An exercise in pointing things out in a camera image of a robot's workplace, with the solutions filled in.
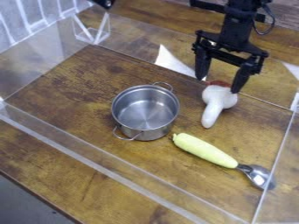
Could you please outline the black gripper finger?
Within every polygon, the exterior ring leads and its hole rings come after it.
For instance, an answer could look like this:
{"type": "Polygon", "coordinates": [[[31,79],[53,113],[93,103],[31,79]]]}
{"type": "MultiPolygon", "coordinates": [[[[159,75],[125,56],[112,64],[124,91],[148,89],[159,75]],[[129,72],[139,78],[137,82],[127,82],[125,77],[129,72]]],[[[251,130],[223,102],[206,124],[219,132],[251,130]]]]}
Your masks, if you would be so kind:
{"type": "Polygon", "coordinates": [[[236,72],[232,85],[231,85],[231,93],[236,94],[244,85],[248,82],[248,78],[251,75],[259,73],[259,65],[256,62],[246,61],[236,72]]]}
{"type": "Polygon", "coordinates": [[[211,56],[207,51],[198,48],[195,51],[195,76],[202,80],[207,75],[211,67],[211,56]]]}

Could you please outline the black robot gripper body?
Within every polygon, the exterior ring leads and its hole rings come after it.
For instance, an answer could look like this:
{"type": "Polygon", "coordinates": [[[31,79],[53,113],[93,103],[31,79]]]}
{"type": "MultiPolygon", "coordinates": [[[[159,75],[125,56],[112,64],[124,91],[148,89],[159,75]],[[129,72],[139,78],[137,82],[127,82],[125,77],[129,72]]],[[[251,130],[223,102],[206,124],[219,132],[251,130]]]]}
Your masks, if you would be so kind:
{"type": "Polygon", "coordinates": [[[248,41],[240,45],[236,40],[227,43],[220,39],[218,33],[203,30],[196,31],[196,40],[192,44],[194,53],[198,48],[204,49],[212,59],[222,60],[236,67],[248,60],[256,62],[260,68],[268,57],[268,52],[252,45],[248,41]]]}

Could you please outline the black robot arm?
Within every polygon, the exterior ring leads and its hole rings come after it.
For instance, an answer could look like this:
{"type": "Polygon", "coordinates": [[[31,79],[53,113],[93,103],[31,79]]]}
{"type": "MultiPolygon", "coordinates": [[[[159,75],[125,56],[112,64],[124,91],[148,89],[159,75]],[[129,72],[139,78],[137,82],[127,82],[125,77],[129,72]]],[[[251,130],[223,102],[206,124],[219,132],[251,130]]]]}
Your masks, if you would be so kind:
{"type": "Polygon", "coordinates": [[[246,85],[248,78],[259,74],[268,52],[258,48],[248,41],[251,30],[258,35],[266,35],[275,26],[275,15],[267,4],[272,0],[228,0],[226,5],[207,3],[202,0],[190,0],[191,7],[224,13],[224,21],[220,33],[203,30],[196,31],[196,41],[192,44],[195,53],[195,76],[202,80],[210,71],[211,59],[222,60],[239,67],[232,85],[231,93],[236,94],[246,85]],[[255,21],[263,22],[266,17],[258,14],[263,8],[272,18],[272,24],[264,32],[259,32],[255,21]]]}

